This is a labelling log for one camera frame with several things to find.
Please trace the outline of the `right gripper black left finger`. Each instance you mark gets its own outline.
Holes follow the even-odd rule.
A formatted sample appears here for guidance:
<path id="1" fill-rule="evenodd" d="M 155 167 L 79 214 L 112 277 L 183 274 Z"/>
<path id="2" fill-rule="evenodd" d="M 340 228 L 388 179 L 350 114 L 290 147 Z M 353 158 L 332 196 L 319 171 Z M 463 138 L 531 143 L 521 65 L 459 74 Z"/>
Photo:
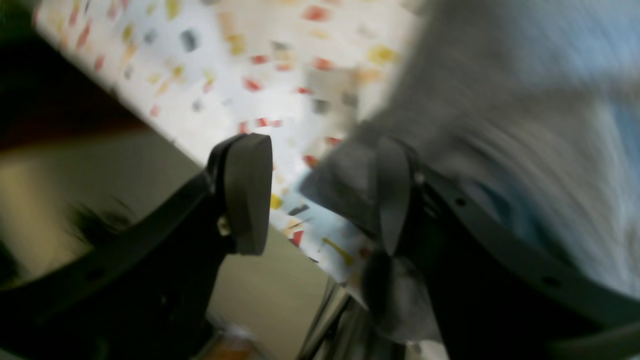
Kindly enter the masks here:
<path id="1" fill-rule="evenodd" d="M 270 136 L 238 134 L 117 239 L 1 292 L 1 350 L 21 360 L 187 360 L 228 255 L 260 256 Z"/>

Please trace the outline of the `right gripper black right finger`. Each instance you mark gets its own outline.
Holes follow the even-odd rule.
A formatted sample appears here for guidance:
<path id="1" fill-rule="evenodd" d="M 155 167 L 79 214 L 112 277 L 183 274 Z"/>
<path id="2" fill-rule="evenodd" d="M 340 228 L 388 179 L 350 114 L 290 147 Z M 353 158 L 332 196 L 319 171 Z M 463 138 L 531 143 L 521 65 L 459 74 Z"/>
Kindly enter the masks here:
<path id="1" fill-rule="evenodd" d="M 639 303 L 517 239 L 458 187 L 384 138 L 379 241 L 424 282 L 451 360 L 628 360 Z"/>

